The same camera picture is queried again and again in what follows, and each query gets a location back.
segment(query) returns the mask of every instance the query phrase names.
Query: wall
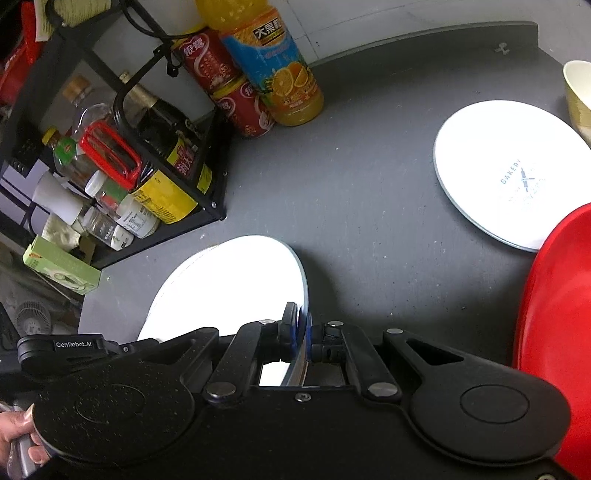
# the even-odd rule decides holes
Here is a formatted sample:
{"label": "wall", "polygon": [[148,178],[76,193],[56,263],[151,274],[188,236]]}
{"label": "wall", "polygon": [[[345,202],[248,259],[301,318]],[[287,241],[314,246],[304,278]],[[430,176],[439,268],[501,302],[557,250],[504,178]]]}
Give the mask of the wall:
{"label": "wall", "polygon": [[[170,34],[192,29],[200,22],[193,0],[141,0],[146,9]],[[540,47],[556,60],[591,61],[591,4],[589,0],[271,0],[302,54],[309,63],[341,54],[369,43],[421,30],[473,22],[530,20],[540,26]],[[158,45],[152,38],[134,30],[123,17],[97,42],[95,51],[117,73],[139,69]],[[93,83],[102,82],[87,65],[83,73]],[[162,61],[149,72],[142,84],[165,100],[177,105],[189,117],[198,118],[212,108],[209,98],[187,72],[179,77],[166,75]],[[58,95],[40,128],[55,124],[65,131],[73,108]],[[5,176],[21,181],[31,196],[44,171],[38,166],[26,180],[14,171]],[[20,221],[22,215],[0,195],[0,210]],[[37,231],[43,213],[34,218]]]}

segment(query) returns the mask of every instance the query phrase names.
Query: red beverage can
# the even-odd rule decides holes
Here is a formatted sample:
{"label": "red beverage can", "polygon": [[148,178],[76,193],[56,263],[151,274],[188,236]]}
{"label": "red beverage can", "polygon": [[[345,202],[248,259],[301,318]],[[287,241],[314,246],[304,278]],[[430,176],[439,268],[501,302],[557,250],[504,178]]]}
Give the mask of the red beverage can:
{"label": "red beverage can", "polygon": [[185,69],[209,94],[242,75],[217,31],[211,28],[176,42],[174,50],[183,56]]}
{"label": "red beverage can", "polygon": [[275,124],[245,75],[220,88],[212,95],[212,100],[245,137],[260,137]]}

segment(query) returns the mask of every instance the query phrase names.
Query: red plastic handle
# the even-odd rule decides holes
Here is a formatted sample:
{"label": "red plastic handle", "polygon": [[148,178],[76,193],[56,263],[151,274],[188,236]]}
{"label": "red plastic handle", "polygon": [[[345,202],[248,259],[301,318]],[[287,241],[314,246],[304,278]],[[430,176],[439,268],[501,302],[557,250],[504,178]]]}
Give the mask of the red plastic handle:
{"label": "red plastic handle", "polygon": [[82,150],[126,190],[132,190],[142,171],[141,157],[104,120],[90,124],[80,140]]}

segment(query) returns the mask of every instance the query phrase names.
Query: black metal rack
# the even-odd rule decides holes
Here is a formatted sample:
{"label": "black metal rack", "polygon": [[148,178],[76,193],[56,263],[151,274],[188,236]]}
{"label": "black metal rack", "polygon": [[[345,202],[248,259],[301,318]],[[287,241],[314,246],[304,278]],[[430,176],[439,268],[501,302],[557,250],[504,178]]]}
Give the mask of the black metal rack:
{"label": "black metal rack", "polygon": [[[98,245],[92,265],[99,269],[107,267],[183,233],[216,220],[224,220],[226,217],[223,205],[227,178],[226,162],[233,127],[226,120],[223,113],[217,108],[215,109],[209,121],[203,143],[200,146],[199,157],[194,162],[189,177],[185,179],[173,166],[164,161],[151,145],[137,135],[123,111],[125,96],[148,71],[171,51],[172,42],[163,41],[153,51],[152,57],[132,76],[130,81],[123,83],[115,72],[93,51],[94,43],[121,14],[121,0],[109,10],[96,15],[77,27],[69,27],[64,22],[54,8],[54,1],[49,0],[47,2],[46,14],[56,30],[47,43],[43,55],[32,66],[29,77],[13,107],[5,130],[5,138],[0,145],[0,158],[8,160],[12,158],[12,152],[18,146],[17,129],[19,124],[30,122],[38,125],[58,89],[70,76],[75,65],[80,60],[84,60],[107,85],[117,92],[113,112],[117,127],[125,140],[140,154],[142,159],[150,162],[154,168],[165,173],[179,188],[198,203],[198,207],[184,219],[169,225],[162,224],[152,235],[143,239],[136,238],[130,246],[120,251],[113,251],[106,246]],[[137,0],[125,0],[125,5],[133,9],[153,32],[165,35],[162,28]],[[196,188],[196,179],[203,163],[206,163],[212,169],[215,176],[212,192],[207,196]]]}

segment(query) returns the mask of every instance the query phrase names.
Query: human hand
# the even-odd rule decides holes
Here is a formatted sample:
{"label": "human hand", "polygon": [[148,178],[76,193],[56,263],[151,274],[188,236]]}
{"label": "human hand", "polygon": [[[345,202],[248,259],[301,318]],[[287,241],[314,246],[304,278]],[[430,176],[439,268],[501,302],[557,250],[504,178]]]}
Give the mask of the human hand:
{"label": "human hand", "polygon": [[41,445],[39,435],[33,426],[33,407],[27,411],[6,411],[0,413],[0,466],[6,468],[13,440],[31,434],[35,446],[29,448],[29,457],[35,463],[45,463],[49,455]]}

